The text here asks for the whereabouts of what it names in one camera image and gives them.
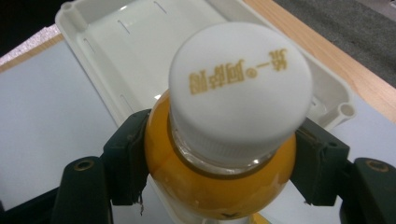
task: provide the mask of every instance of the white bottle cap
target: white bottle cap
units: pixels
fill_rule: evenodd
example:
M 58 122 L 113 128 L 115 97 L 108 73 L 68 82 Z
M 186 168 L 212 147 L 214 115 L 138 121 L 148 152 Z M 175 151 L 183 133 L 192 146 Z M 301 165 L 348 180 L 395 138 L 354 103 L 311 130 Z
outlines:
M 312 89 L 304 56 L 282 35 L 251 23 L 214 25 L 188 39 L 172 62 L 173 128 L 195 156 L 244 166 L 295 132 Z

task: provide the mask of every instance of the bottle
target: bottle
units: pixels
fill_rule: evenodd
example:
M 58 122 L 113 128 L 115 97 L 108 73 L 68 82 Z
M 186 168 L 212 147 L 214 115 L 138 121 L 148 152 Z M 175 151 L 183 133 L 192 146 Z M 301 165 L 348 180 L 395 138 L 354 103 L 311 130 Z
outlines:
M 148 169 L 179 218 L 249 223 L 270 203 L 312 91 L 304 56 L 263 26 L 227 22 L 188 39 L 145 133 Z

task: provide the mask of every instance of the table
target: table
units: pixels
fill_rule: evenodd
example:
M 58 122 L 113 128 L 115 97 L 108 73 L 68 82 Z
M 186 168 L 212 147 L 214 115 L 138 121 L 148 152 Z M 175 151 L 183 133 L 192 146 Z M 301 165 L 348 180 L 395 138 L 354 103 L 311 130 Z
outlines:
M 396 90 L 273 1 L 246 2 L 343 77 L 357 93 L 358 116 L 332 130 L 351 146 L 349 158 L 373 157 L 395 165 Z M 61 69 L 65 63 L 68 71 Z M 0 199 L 8 209 L 55 188 L 63 167 L 70 161 L 100 155 L 102 145 L 116 130 L 116 125 L 61 35 L 0 69 L 4 71 L 0 74 L 0 90 L 3 91 L 0 102 L 6 104 L 1 110 L 7 111 L 1 114 L 11 115 L 0 117 L 7 121 L 3 127 L 8 127 L 0 128 Z M 12 83 L 17 83 L 19 89 L 10 86 Z M 24 104 L 14 104 L 15 97 Z M 62 128 L 53 130 L 53 126 Z M 43 128 L 47 135 L 38 134 Z M 34 144 L 26 146 L 25 142 Z M 78 150 L 81 147 L 86 149 L 81 152 Z M 139 208 L 116 208 L 116 223 L 128 223 L 130 213 L 137 218 L 136 223 L 169 222 L 158 198 L 150 197 L 150 192 L 150 189 L 146 191 L 147 211 L 143 217 L 138 215 Z M 262 213 L 274 223 L 334 223 L 338 220 L 339 204 L 340 200 L 335 207 L 308 206 L 293 185 L 288 184 Z

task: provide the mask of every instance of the wooden edge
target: wooden edge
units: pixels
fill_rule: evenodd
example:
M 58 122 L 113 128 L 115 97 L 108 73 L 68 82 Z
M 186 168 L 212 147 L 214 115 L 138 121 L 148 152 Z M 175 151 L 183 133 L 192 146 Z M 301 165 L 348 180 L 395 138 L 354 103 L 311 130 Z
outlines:
M 272 0 L 244 0 L 277 29 L 343 78 L 367 104 L 396 123 L 396 89 Z
M 56 35 L 55 37 L 47 40 L 46 42 L 44 42 L 43 44 L 27 51 L 26 53 L 23 53 L 22 55 L 12 59 L 11 61 L 2 64 L 0 66 L 0 73 L 7 71 L 8 69 L 23 63 L 24 61 L 36 56 L 37 54 L 39 54 L 40 52 L 44 51 L 45 49 L 48 49 L 50 47 L 52 47 L 53 45 L 61 42 L 62 40 L 64 40 L 64 37 L 62 35 Z

